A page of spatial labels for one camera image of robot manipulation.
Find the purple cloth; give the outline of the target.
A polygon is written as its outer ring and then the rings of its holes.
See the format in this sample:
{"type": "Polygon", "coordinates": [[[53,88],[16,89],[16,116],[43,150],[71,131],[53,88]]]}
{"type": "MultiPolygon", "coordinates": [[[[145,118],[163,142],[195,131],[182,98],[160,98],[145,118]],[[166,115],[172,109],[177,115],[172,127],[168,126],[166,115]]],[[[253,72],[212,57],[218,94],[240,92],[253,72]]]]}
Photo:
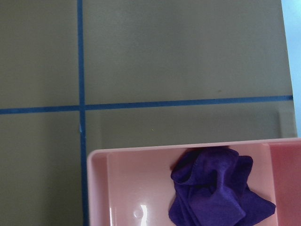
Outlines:
{"type": "Polygon", "coordinates": [[[186,152],[171,173],[176,226],[254,226],[275,213],[274,203],[250,190],[250,156],[228,147],[186,152]]]}

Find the pink plastic tray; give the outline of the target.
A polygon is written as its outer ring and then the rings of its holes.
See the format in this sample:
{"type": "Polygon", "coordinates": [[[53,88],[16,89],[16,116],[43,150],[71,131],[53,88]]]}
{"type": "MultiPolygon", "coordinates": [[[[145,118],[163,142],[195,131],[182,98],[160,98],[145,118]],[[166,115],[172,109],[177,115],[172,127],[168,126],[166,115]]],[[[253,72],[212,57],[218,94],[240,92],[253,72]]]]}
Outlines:
{"type": "MultiPolygon", "coordinates": [[[[276,205],[262,226],[301,223],[301,140],[222,142],[253,159],[252,191],[276,205]]],[[[95,150],[87,158],[89,223],[92,226],[170,226],[175,196],[171,171],[188,151],[207,144],[95,150]]]]}

